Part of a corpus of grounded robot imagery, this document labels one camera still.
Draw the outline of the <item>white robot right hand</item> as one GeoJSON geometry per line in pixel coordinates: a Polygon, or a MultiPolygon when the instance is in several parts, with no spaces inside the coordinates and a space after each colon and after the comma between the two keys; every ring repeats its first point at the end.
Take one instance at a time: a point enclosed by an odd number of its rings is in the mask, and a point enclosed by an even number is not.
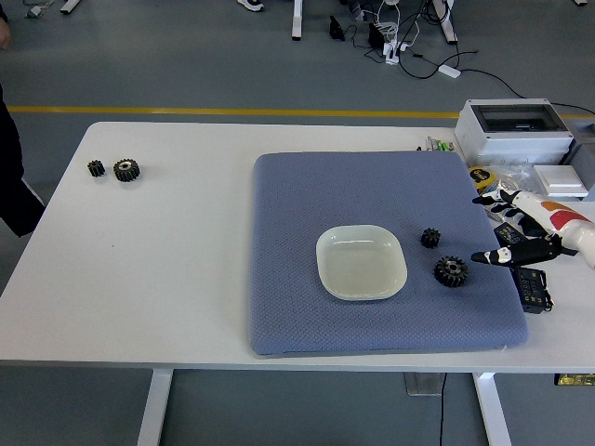
{"type": "Polygon", "coordinates": [[[546,235],[475,253],[472,261],[513,268],[551,260],[567,249],[577,251],[590,268],[594,267],[594,223],[576,210],[527,190],[493,190],[473,201],[485,206],[492,204],[496,211],[522,213],[532,218],[546,235]]]}

